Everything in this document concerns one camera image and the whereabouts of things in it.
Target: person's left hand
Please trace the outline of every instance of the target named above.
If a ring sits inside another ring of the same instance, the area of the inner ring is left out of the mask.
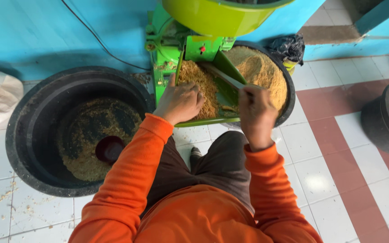
[[[175,74],[171,74],[165,92],[153,114],[175,125],[195,117],[204,102],[205,99],[199,92],[198,85],[189,82],[175,86]]]

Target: green machine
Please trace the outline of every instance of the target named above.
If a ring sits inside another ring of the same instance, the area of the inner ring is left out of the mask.
[[[162,0],[148,12],[145,49],[151,52],[152,76],[156,104],[163,95],[171,73],[178,81],[182,60],[208,61],[230,77],[246,83],[222,51],[232,48],[237,36],[257,29],[275,9],[294,0],[258,0],[242,4],[224,0]],[[228,84],[215,78],[220,104],[238,104],[238,94]],[[177,127],[237,122],[237,115],[188,121]]]

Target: green basin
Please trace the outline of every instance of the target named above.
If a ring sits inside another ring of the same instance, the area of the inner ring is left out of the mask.
[[[273,12],[294,0],[241,4],[222,0],[162,0],[163,8],[182,25],[203,36],[243,36]]]

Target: small red bowl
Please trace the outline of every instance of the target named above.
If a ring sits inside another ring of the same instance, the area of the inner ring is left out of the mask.
[[[118,159],[125,145],[117,136],[107,136],[95,147],[95,156],[100,161],[113,164]]]

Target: hand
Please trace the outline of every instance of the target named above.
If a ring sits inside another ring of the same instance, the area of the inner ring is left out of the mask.
[[[198,85],[189,82],[175,87],[175,74],[171,74],[165,92],[153,114],[175,125],[195,117],[204,102],[205,98],[199,92]]]
[[[271,132],[278,111],[270,101],[270,91],[258,86],[245,86],[240,90],[241,130],[246,135],[252,152],[271,147]]]

